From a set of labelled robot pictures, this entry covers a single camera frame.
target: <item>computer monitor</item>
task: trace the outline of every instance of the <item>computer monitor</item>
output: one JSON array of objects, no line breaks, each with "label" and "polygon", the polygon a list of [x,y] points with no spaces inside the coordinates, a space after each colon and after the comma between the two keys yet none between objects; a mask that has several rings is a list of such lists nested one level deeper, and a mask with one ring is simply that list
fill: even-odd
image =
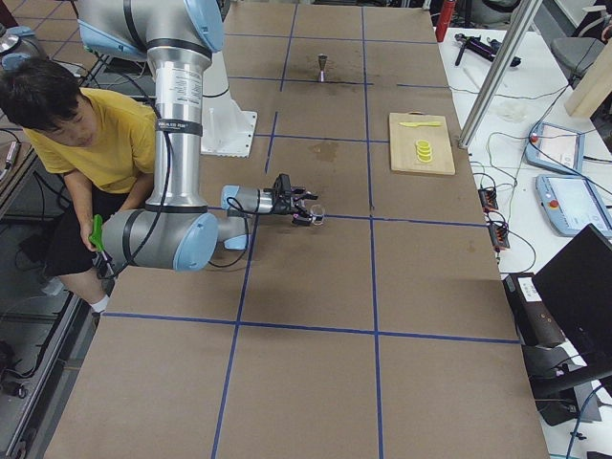
[{"label": "computer monitor", "polygon": [[586,226],[533,278],[542,301],[587,366],[532,378],[537,399],[593,380],[612,384],[612,244]]}]

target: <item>yellow shirt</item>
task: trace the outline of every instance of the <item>yellow shirt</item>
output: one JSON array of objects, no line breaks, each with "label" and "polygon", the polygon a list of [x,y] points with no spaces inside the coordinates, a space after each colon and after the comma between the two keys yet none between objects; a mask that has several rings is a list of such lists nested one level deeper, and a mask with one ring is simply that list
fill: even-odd
[{"label": "yellow shirt", "polygon": [[155,114],[128,96],[83,88],[98,119],[98,138],[88,147],[65,146],[24,129],[36,154],[52,174],[79,170],[99,189],[127,193],[139,171],[155,168]]}]

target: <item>black shorts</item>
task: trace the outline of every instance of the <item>black shorts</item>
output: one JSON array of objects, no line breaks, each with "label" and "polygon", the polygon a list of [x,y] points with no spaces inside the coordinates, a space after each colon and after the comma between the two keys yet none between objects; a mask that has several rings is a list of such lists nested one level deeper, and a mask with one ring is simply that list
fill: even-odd
[{"label": "black shorts", "polygon": [[[112,194],[92,187],[94,215],[97,213],[106,221],[120,209],[127,193]],[[60,220],[47,251],[45,274],[49,276],[84,273],[93,265],[96,253],[89,251],[80,238],[80,224],[75,208],[70,206]]]}]

